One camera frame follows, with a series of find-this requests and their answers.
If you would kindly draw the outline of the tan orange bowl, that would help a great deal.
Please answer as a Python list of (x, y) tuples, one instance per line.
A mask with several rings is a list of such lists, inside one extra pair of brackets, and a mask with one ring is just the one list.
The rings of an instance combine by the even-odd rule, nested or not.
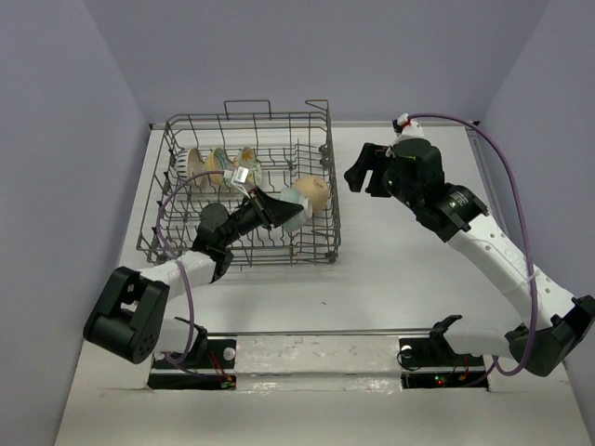
[(302, 177), (294, 182), (293, 188), (311, 201), (313, 213), (323, 211), (330, 197), (327, 182), (318, 176)]

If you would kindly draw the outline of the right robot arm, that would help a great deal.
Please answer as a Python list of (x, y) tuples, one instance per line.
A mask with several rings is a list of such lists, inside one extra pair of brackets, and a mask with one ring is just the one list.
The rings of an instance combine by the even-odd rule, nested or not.
[(428, 140), (366, 143), (344, 178), (353, 192), (404, 204), (422, 227), (477, 267), (517, 312), (508, 321), (451, 315), (435, 323), (428, 342), (435, 362), (448, 364), (460, 354), (498, 356), (544, 377), (593, 325), (593, 297), (576, 297), (539, 268), (529, 268), (482, 200), (446, 181), (442, 155)]

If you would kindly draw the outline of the leaf patterned white bowl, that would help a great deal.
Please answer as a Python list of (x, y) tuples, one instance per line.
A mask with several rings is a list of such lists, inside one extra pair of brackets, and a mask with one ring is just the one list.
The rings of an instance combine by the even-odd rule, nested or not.
[(254, 186), (260, 186), (262, 179), (261, 162), (253, 148), (243, 147), (233, 158), (232, 164), (235, 168), (247, 168), (248, 176), (246, 181)]

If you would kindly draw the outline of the teal ceramic bowl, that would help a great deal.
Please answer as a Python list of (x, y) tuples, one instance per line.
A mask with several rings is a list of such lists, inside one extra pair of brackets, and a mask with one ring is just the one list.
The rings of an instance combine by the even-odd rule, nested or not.
[(295, 211), (283, 225), (282, 228), (289, 233), (300, 230), (312, 217), (311, 200), (301, 191), (294, 188), (284, 188), (280, 194), (280, 200), (289, 203), (291, 211)]

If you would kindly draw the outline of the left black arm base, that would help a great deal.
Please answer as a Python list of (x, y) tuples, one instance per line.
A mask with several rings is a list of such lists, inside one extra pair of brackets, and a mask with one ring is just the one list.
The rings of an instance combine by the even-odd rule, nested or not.
[(153, 390), (234, 390), (237, 339), (210, 335), (176, 317), (164, 321), (151, 356), (147, 387)]

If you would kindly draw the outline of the white pink rimmed bowl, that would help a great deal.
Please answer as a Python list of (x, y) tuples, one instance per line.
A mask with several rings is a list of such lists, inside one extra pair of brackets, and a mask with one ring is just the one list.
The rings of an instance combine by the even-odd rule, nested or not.
[(192, 185), (200, 186), (203, 178), (198, 177), (204, 171), (204, 161), (197, 148), (184, 148), (176, 155), (174, 168), (180, 180), (194, 177)]

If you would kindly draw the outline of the yellow blue sun bowl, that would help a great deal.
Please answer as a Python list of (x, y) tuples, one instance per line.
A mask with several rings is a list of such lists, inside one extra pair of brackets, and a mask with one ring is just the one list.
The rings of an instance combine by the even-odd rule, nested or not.
[(228, 186), (228, 178), (224, 172), (233, 170), (233, 164), (229, 159), (227, 152), (217, 147), (213, 149), (205, 159), (205, 171), (221, 171), (221, 174), (210, 174), (208, 180), (214, 186), (223, 187)]

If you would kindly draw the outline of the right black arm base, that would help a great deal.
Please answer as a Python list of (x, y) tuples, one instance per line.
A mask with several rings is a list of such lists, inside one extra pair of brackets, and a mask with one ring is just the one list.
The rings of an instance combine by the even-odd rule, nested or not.
[(461, 319), (451, 315), (436, 322), (425, 336), (399, 339), (396, 361), (403, 389), (489, 388), (484, 359), (455, 353), (444, 337)]

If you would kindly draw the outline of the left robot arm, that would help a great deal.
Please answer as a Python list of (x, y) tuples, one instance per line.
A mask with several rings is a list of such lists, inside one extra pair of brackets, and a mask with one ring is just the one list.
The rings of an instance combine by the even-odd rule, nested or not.
[(211, 203), (201, 213), (197, 235), (190, 251), (149, 269), (115, 269), (87, 318), (83, 337), (112, 354), (139, 364), (159, 352), (170, 363), (194, 367), (207, 351), (207, 330), (195, 323), (193, 304), (185, 321), (188, 334), (176, 343), (160, 342), (169, 300), (192, 288), (218, 281), (228, 270), (233, 253), (230, 245), (252, 230), (278, 228), (304, 210), (301, 202), (271, 197), (259, 188), (229, 212), (222, 203)]

